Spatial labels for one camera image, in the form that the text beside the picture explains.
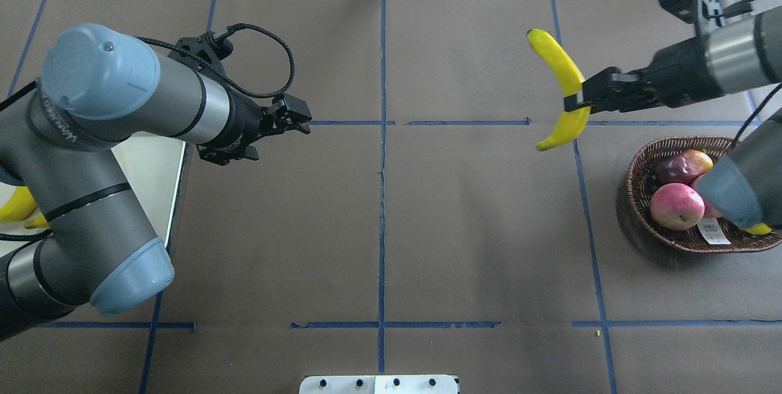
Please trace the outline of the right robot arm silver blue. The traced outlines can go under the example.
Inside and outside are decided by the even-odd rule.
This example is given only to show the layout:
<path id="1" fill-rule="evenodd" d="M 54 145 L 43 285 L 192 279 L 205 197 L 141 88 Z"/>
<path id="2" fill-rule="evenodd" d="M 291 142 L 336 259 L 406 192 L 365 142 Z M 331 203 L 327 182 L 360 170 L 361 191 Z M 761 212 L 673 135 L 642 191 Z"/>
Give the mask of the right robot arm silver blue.
<path id="1" fill-rule="evenodd" d="M 662 47 L 631 70 L 608 67 L 565 95 L 565 110 L 640 112 L 650 108 L 705 110 L 716 101 L 736 127 L 734 143 L 701 180 L 700 194 L 740 228 L 780 229 L 780 8 L 701 37 Z"/>

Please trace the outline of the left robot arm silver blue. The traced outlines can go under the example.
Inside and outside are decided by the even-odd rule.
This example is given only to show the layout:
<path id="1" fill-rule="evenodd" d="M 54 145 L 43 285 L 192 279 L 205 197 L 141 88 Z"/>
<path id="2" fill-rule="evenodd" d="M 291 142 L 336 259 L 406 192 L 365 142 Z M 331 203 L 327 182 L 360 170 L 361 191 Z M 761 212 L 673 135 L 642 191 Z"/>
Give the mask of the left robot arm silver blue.
<path id="1" fill-rule="evenodd" d="M 245 29 L 279 43 L 290 63 L 283 87 L 265 94 L 270 106 L 222 65 Z M 257 160 L 261 138 L 310 132 L 307 103 L 287 92 L 294 77 L 290 46 L 246 23 L 174 44 L 93 23 L 62 32 L 39 77 L 2 103 L 2 182 L 29 188 L 49 226 L 2 257 L 2 339 L 86 304 L 114 316 L 167 288 L 165 242 L 112 149 L 146 132 L 195 144 L 215 165 Z"/>

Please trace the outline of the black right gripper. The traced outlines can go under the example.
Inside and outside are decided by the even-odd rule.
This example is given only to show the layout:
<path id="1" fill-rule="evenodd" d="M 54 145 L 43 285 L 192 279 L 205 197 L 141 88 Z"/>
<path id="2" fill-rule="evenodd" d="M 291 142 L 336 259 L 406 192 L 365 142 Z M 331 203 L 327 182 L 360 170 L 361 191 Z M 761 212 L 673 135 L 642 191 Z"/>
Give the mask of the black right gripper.
<path id="1" fill-rule="evenodd" d="M 635 72 L 608 67 L 589 77 L 575 94 L 564 97 L 564 111 L 629 112 L 642 92 L 645 108 L 680 108 L 715 98 L 715 80 L 706 62 L 703 40 L 688 38 L 660 49 Z"/>

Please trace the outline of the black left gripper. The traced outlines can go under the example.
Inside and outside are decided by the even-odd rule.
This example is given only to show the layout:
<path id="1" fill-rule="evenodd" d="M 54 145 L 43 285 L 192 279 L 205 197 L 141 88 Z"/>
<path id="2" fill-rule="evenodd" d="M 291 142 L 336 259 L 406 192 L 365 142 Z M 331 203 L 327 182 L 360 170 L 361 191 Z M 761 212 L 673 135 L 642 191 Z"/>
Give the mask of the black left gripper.
<path id="1" fill-rule="evenodd" d="M 312 115 L 307 102 L 288 93 L 274 97 L 270 108 L 260 106 L 249 97 L 241 94 L 229 94 L 229 113 L 226 124 L 217 137 L 197 146 L 198 156 L 205 162 L 218 166 L 227 166 L 234 161 L 244 159 L 257 162 L 260 157 L 254 143 L 269 133 L 282 134 L 287 131 L 299 131 L 305 135 L 311 133 Z"/>

